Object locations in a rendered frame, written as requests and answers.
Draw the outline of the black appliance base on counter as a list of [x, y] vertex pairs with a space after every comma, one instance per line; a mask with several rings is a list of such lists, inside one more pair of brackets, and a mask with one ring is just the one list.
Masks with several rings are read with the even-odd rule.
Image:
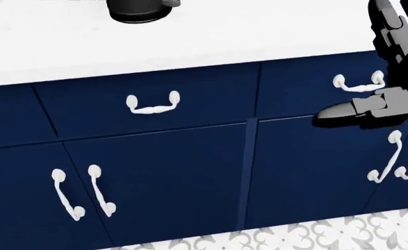
[[181, 5], [181, 0], [106, 0], [111, 18], [141, 24], [160, 20]]

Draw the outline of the navy blue cabinet door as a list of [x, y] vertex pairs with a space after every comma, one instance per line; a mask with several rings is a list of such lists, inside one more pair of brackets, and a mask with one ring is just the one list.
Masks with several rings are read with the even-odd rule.
[[246, 124], [87, 139], [65, 148], [89, 193], [114, 203], [99, 215], [123, 245], [241, 228]]
[[[66, 174], [60, 188], [71, 206], [85, 208], [78, 222], [54, 189], [54, 169]], [[0, 149], [0, 250], [95, 250], [112, 244], [62, 144]]]
[[[402, 145], [408, 122], [398, 127]], [[310, 117], [258, 124], [245, 226], [259, 228], [366, 214], [382, 171], [397, 146], [392, 128], [316, 128]]]
[[401, 153], [392, 170], [377, 185], [376, 191], [374, 191], [364, 208], [365, 213], [408, 208], [408, 180], [397, 178], [394, 174], [394, 171], [401, 166], [406, 168], [406, 174], [408, 174], [408, 135], [403, 142]]

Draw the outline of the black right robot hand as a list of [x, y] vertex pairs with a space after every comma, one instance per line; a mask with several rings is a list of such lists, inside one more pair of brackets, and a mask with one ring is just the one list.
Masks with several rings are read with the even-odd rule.
[[312, 118], [313, 126], [371, 129], [398, 126], [408, 119], [408, 0], [400, 3], [405, 16], [399, 16], [389, 0], [368, 2], [373, 45], [388, 63], [386, 80], [372, 77], [372, 95], [320, 110]]

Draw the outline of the navy blue drawer front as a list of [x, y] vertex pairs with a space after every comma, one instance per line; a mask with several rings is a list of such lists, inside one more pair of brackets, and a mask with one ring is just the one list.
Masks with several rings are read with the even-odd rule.
[[[259, 64], [244, 63], [77, 78], [37, 83], [34, 88], [60, 139], [162, 131], [241, 122], [254, 114]], [[170, 106], [169, 93], [181, 101], [161, 114], [132, 114], [138, 108]]]
[[377, 70], [387, 72], [387, 62], [375, 51], [262, 62], [256, 115], [305, 116], [335, 103], [368, 97], [367, 92], [337, 89], [332, 80], [342, 74], [348, 87], [368, 85], [371, 74]]
[[0, 86], [0, 148], [55, 140], [51, 122], [31, 85]]

